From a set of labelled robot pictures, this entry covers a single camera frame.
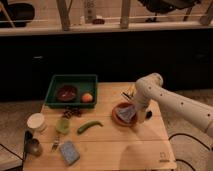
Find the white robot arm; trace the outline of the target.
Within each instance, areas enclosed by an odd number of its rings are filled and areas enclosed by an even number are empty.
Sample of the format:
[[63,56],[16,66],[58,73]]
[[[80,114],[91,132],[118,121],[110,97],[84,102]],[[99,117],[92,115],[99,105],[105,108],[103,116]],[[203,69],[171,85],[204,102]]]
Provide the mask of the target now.
[[133,104],[136,111],[144,111],[154,100],[180,114],[185,120],[213,138],[213,107],[192,100],[162,87],[163,78],[158,73],[141,77],[135,82]]

